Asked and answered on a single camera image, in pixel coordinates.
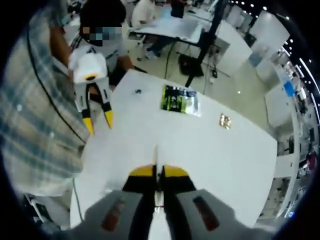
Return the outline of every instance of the person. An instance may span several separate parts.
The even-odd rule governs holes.
[[[186,0],[171,0],[171,16],[182,19],[185,13]]]
[[[155,7],[155,0],[140,0],[132,12],[132,27],[137,29],[141,25],[152,22],[156,18]]]
[[[134,7],[131,19],[133,28],[139,28],[144,24],[152,22],[155,17],[155,0],[140,0]],[[161,50],[173,42],[173,39],[165,36],[149,36],[146,42],[153,42],[151,45],[145,44],[144,54],[148,59],[160,57]]]
[[[79,34],[71,44],[73,50],[89,44],[105,56],[111,89],[134,68],[122,36],[125,19],[126,9],[120,0],[88,0],[80,12]]]
[[[90,136],[75,105],[62,31],[63,6],[51,1],[27,21],[4,68],[0,86],[0,150],[12,187],[37,196],[61,196],[83,169]]]

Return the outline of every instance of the black pole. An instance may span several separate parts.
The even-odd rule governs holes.
[[[216,8],[214,11],[214,17],[212,19],[212,24],[211,24],[210,30],[209,30],[209,32],[205,32],[202,34],[202,36],[203,36],[202,47],[201,47],[200,54],[197,58],[196,64],[201,65],[202,61],[204,60],[204,58],[208,52],[210,45],[216,41],[216,38],[217,38],[216,31],[218,29],[218,26],[219,26],[221,20],[222,20],[223,15],[224,15],[224,11],[227,6],[227,3],[228,3],[228,0],[220,0],[216,4]],[[195,77],[195,71],[192,71],[191,74],[189,75],[188,80],[186,81],[186,84],[185,84],[185,86],[187,88],[190,86],[194,77]]]

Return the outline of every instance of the white tabletop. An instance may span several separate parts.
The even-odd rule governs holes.
[[[211,12],[208,12],[202,8],[190,8],[191,11],[193,11],[194,13],[191,13],[189,11],[186,11],[186,13],[190,16],[194,16],[196,18],[211,22],[212,19],[214,18],[214,15]]]
[[[121,189],[134,168],[151,164],[182,167],[197,189],[206,189],[235,210],[252,227],[270,191],[277,142],[248,119],[198,93],[201,117],[160,110],[163,85],[176,84],[130,70],[111,95],[112,130],[101,115],[96,134],[83,153],[82,174],[75,185],[82,215],[113,189]],[[221,113],[230,130],[219,126]],[[80,223],[72,195],[71,227]]]
[[[132,33],[166,36],[179,38],[185,42],[198,43],[203,26],[194,19],[182,19],[177,17],[162,17],[137,29],[131,29]]]

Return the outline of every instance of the plaid shirt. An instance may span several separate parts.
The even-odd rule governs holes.
[[[82,149],[89,137],[76,109],[71,81],[54,72],[50,51],[53,8],[39,10],[17,40],[0,86],[0,134],[4,165],[12,186],[38,196],[59,196],[83,169]],[[40,85],[27,45],[44,88],[65,121],[57,114]]]

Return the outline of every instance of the small gold object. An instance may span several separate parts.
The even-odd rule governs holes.
[[[224,115],[223,113],[221,113],[220,115],[220,121],[219,121],[219,125],[225,129],[230,129],[231,126],[231,119],[230,117]]]

